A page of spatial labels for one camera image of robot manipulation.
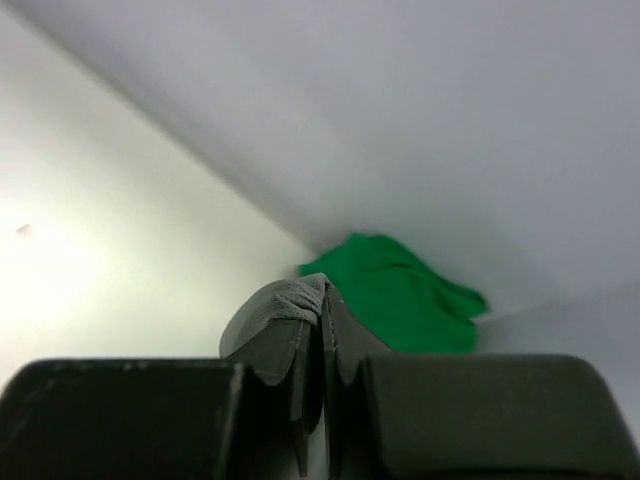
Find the green t shirt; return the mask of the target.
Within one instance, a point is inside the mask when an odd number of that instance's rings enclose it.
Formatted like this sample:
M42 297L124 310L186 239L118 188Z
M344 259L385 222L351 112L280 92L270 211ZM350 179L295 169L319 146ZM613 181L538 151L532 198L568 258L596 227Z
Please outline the green t shirt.
M409 248L385 235L353 233L298 267L325 274L357 320L395 351L470 353L486 314L484 296L438 274Z

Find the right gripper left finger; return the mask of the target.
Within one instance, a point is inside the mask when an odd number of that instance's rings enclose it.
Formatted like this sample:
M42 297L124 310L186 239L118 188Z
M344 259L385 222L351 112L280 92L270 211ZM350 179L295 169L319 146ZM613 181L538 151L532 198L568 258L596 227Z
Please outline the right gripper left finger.
M301 478L322 402L317 337L285 320L224 358L32 362L1 396L1 475Z

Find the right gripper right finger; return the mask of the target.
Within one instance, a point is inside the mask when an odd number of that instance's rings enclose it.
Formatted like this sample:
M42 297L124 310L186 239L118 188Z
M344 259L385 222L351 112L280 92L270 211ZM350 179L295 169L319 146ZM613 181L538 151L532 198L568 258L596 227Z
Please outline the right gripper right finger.
M391 350L328 288L321 329L332 479L635 479L602 376L548 354Z

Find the grey t shirt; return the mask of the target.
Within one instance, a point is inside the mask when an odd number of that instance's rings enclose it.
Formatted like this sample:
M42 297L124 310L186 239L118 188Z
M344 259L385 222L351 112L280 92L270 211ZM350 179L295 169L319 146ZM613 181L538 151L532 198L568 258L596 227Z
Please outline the grey t shirt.
M294 320L317 326L331 286L325 274L316 273L277 280L260 288L226 325L219 343L220 356L231 355L274 322Z

